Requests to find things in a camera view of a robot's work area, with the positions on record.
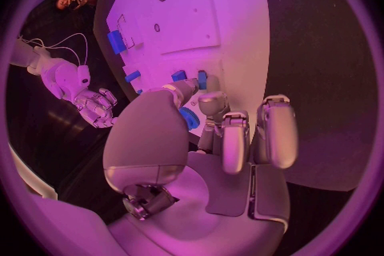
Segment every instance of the white wire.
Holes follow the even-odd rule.
[[[22,40],[23,42],[25,42],[25,43],[30,43],[30,42],[32,42],[32,43],[34,43],[34,44],[40,45],[41,47],[44,47],[44,48],[47,48],[47,49],[59,49],[59,48],[69,49],[69,50],[71,50],[71,51],[76,55],[76,58],[77,58],[77,60],[78,60],[78,62],[79,62],[79,66],[80,66],[81,64],[80,64],[79,56],[78,56],[77,53],[76,53],[75,51],[73,51],[71,48],[68,48],[68,47],[53,48],[54,46],[57,46],[57,45],[61,44],[61,43],[64,42],[65,40],[68,40],[69,38],[71,38],[71,37],[73,37],[73,36],[75,36],[75,35],[81,35],[81,36],[84,38],[84,41],[85,41],[85,60],[84,60],[84,65],[86,65],[86,60],[88,59],[88,42],[87,42],[87,40],[86,40],[85,35],[82,34],[82,33],[75,33],[75,34],[72,34],[72,35],[70,35],[70,36],[64,38],[62,41],[60,41],[60,42],[58,42],[58,43],[56,43],[56,44],[54,44],[54,45],[51,45],[51,46],[45,46],[45,45],[44,45],[44,42],[43,42],[41,39],[39,39],[39,38],[32,38],[31,40],[25,40],[25,39],[23,39],[22,36],[20,36],[19,38],[21,38],[21,40]],[[41,44],[38,44],[38,43],[34,42],[35,40],[39,40]]]

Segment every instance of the blue button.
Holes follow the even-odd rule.
[[[186,75],[186,72],[183,70],[179,70],[178,72],[176,72],[172,75],[173,82],[180,81],[180,80],[186,80],[186,79],[187,79],[187,75]]]
[[[198,72],[198,88],[199,90],[207,89],[207,73],[203,70]]]
[[[124,45],[122,35],[118,30],[114,30],[110,33],[108,33],[108,39],[111,43],[112,49],[115,52],[115,54],[119,54],[122,51],[126,50],[126,46]]]
[[[184,117],[184,119],[186,120],[189,131],[197,128],[200,125],[200,120],[198,119],[198,116],[191,109],[182,107],[179,109],[179,111],[182,117]]]
[[[125,80],[127,82],[131,82],[132,80],[135,80],[136,78],[138,78],[139,76],[141,76],[140,72],[137,70],[135,72],[133,72],[132,74],[129,74],[128,76],[125,77]]]

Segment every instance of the cable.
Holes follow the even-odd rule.
[[[69,38],[71,38],[71,37],[73,37],[73,36],[75,36],[75,35],[81,35],[81,36],[84,38],[84,41],[85,41],[85,60],[84,60],[84,65],[86,65],[86,60],[88,59],[88,41],[86,40],[85,35],[82,34],[82,33],[75,33],[75,34],[72,34],[72,35],[70,35],[70,36],[64,38],[62,41],[60,41],[60,42],[58,42],[58,43],[56,43],[56,44],[54,44],[54,45],[51,45],[51,46],[45,46],[45,45],[44,45],[44,42],[43,42],[41,39],[39,39],[39,38],[32,38],[31,40],[25,40],[25,39],[23,39],[22,36],[20,36],[19,38],[20,38],[24,43],[30,43],[30,42],[31,42],[31,43],[35,43],[35,44],[37,44],[37,45],[40,45],[41,47],[47,48],[47,49],[58,49],[58,48],[53,48],[53,47],[54,47],[54,46],[57,46],[57,45],[59,45],[59,44],[61,44],[61,43],[64,42],[65,40],[68,40]],[[39,40],[41,44],[38,44],[38,43],[34,42],[35,40]],[[61,47],[61,48],[69,49],[69,50],[71,50],[72,52],[74,52],[74,53],[76,54],[76,52],[73,51],[71,48],[68,48],[68,47]],[[77,54],[76,54],[76,58],[77,58],[77,60],[78,60],[78,62],[79,62],[79,66],[80,66],[80,65],[81,65],[81,64],[80,64],[80,59],[79,59],[79,56],[78,56]]]

